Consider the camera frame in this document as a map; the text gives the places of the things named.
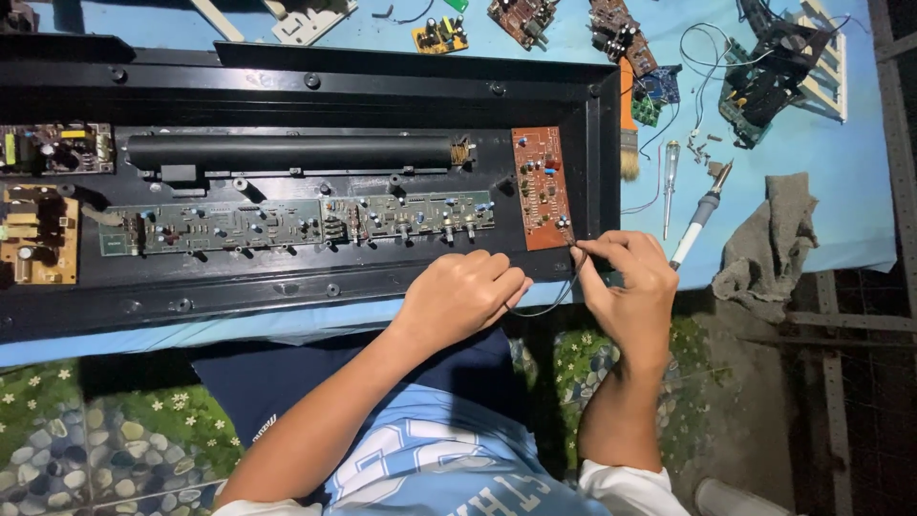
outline black tube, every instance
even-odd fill
[[[137,135],[127,160],[140,170],[197,165],[204,171],[448,168],[446,136]]]

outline gray cloth rag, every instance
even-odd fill
[[[769,175],[766,200],[723,248],[723,269],[713,277],[713,294],[738,302],[767,322],[783,321],[784,304],[802,276],[809,250],[818,247],[809,195],[809,175]]]

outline paintbrush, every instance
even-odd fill
[[[622,57],[621,67],[621,179],[634,181],[640,175],[639,154],[636,147],[636,124],[631,116],[631,99],[634,96],[634,68]]]

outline white sleeve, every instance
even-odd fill
[[[672,494],[672,484],[664,468],[662,473],[653,473],[586,460],[582,464],[579,491],[600,501],[614,516],[688,516]]]
[[[213,516],[322,516],[322,504],[303,507],[291,499],[263,502],[237,499],[214,512]]]

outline table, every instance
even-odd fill
[[[410,28],[422,26],[427,17],[455,16],[456,11],[442,0],[434,0],[427,15],[414,24],[396,25],[377,19],[372,13],[385,12],[392,0],[359,0],[359,8],[348,19],[332,28],[317,44],[320,46],[414,51]],[[392,12],[396,19],[410,19],[421,13],[427,0],[399,0]],[[485,0],[471,0],[465,12],[465,28],[470,48],[454,56],[478,55],[512,59],[565,62],[607,62],[590,44],[588,7],[579,0],[563,0],[553,24],[547,29],[547,50],[524,50],[486,15]],[[677,64],[679,39],[690,25],[705,21],[720,27],[747,48],[756,39],[746,23],[739,23],[734,0],[697,3],[676,0],[629,0],[628,7],[650,41],[660,64]],[[864,0],[823,0],[832,16],[849,13],[869,27]],[[115,34],[130,45],[187,50],[211,50],[219,34],[188,4],[188,10],[151,6],[121,6],[83,2],[87,32]],[[49,4],[34,4],[42,16],[40,28],[54,31]],[[781,12],[801,10],[798,0],[773,0],[771,7]],[[271,34],[275,20],[263,12],[226,13],[227,18],[247,40],[276,42]],[[723,142],[708,145],[718,161],[735,158],[735,168],[724,190],[723,202],[679,270],[681,289],[709,285],[719,270],[726,240],[764,200],[764,176],[807,171],[810,191],[820,199],[813,221],[819,243],[809,254],[807,271],[871,267],[888,270],[895,262],[895,230],[889,186],[889,166],[882,130],[878,78],[872,37],[851,22],[842,29],[846,35],[848,119],[845,124],[820,117],[796,107],[784,109],[774,127],[752,151],[735,149],[729,141],[727,122],[717,112],[720,81],[711,81],[703,98],[704,118],[701,137],[712,133]],[[699,61],[713,60],[713,46],[703,34],[692,32],[685,38],[685,51]],[[447,56],[443,59],[456,59]],[[698,67],[706,73],[706,68]],[[715,73],[713,77],[722,77]],[[679,75],[681,112],[665,133],[646,146],[651,161],[642,159],[637,181],[622,185],[622,207],[638,207],[657,192],[657,144],[680,140],[682,144],[695,124],[695,95],[703,76],[686,67]],[[668,123],[666,108],[659,127]],[[655,136],[657,129],[640,128],[640,144]],[[670,238],[663,241],[671,255],[678,237],[685,230],[697,200],[710,187],[705,167],[695,164],[682,147],[677,193],[672,205]],[[649,208],[622,216],[626,230],[653,233],[661,240],[662,198]],[[521,306],[550,304],[563,291],[566,282],[533,286]],[[573,292],[565,303],[573,302]],[[97,353],[142,352],[172,346],[188,346],[230,339],[266,337],[276,342],[301,344],[314,342],[342,332],[364,331],[384,326],[401,305],[400,299],[355,302],[325,308],[277,310],[235,318],[208,318],[158,328],[116,331],[64,339],[14,342],[0,345],[0,365],[15,365]]]

